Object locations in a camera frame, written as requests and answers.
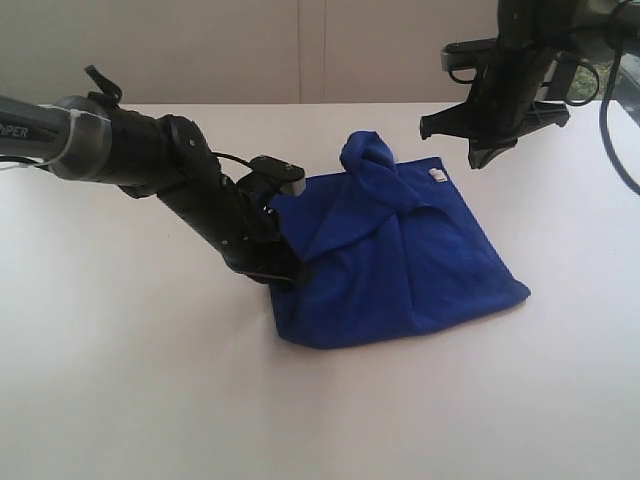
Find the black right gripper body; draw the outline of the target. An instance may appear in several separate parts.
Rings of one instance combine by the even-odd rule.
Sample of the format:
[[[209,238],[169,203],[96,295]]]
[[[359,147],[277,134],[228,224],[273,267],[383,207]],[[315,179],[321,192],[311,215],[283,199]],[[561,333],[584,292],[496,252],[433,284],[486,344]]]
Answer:
[[[514,139],[552,61],[549,47],[495,45],[467,99],[471,139],[482,145]]]

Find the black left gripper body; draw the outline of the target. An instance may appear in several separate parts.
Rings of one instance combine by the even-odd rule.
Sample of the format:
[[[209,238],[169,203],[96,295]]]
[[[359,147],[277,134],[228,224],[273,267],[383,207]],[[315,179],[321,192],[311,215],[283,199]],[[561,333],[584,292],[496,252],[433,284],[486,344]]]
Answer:
[[[270,257],[299,258],[281,234],[276,217],[226,175],[189,179],[161,192],[159,200],[238,274],[240,266]]]

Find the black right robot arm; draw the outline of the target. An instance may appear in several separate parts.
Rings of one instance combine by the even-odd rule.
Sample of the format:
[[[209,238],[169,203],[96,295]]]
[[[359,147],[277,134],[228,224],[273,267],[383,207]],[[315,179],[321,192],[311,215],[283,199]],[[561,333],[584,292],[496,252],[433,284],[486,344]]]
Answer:
[[[564,126],[566,107],[535,99],[556,57],[604,61],[617,48],[639,44],[636,1],[501,1],[497,24],[493,38],[442,49],[444,71],[475,75],[463,103],[421,118],[421,138],[463,138],[472,151],[504,149],[547,126]]]

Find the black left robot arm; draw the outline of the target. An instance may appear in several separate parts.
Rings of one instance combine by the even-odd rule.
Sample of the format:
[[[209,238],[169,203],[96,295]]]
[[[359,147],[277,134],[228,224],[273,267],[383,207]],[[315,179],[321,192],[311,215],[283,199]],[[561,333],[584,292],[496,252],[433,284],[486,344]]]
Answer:
[[[68,181],[116,185],[134,199],[156,197],[231,270],[258,283],[289,289],[310,278],[269,205],[303,187],[304,170],[259,156],[233,181],[185,117],[154,119],[95,95],[47,106],[3,97],[1,157]]]

